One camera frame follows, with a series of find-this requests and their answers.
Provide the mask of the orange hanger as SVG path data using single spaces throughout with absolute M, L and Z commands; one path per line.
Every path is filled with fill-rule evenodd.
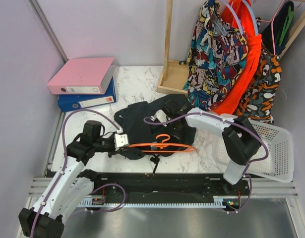
M 156 142 L 149 143 L 135 143 L 130 144 L 129 148 L 140 149 L 144 153 L 189 153 L 197 152 L 194 146 L 182 144 L 182 143 L 172 143 L 170 142 L 170 135 L 159 134 L 156 136 Z

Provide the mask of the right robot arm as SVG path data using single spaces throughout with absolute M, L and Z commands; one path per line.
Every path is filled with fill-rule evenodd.
M 220 184 L 221 191 L 226 195 L 232 195 L 239 189 L 238 182 L 249 168 L 251 158 L 265 145 L 245 116 L 219 116 L 190 104 L 180 107 L 173 100 L 167 101 L 158 113 L 160 122 L 178 122 L 223 139 L 230 158 Z

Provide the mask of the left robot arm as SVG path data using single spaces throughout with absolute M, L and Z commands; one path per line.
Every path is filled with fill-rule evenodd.
M 103 125 L 89 120 L 83 131 L 68 144 L 60 168 L 32 208 L 23 208 L 18 217 L 23 234 L 29 238 L 60 238 L 66 221 L 78 204 L 89 194 L 102 191 L 99 173 L 86 170 L 97 152 L 116 152 L 129 145 L 122 131 L 105 138 Z

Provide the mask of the dark navy shorts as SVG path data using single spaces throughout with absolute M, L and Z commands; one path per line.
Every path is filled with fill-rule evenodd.
M 192 145 L 196 134 L 196 128 L 189 127 L 183 131 L 169 131 L 167 125 L 149 125 L 144 122 L 144 118 L 155 115 L 167 101 L 173 100 L 180 107 L 190 104 L 183 94 L 169 94 L 153 102 L 147 101 L 128 105 L 114 114 L 115 121 L 122 127 L 128 135 L 129 143 L 149 143 L 156 142 L 156 136 L 159 134 L 168 134 L 172 143 L 182 143 Z M 140 149 L 125 148 L 119 153 L 130 160 L 139 160 L 146 155 L 151 156 L 150 161 L 155 164 L 153 172 L 159 165 L 161 157 L 168 157 L 173 153 L 144 153 Z

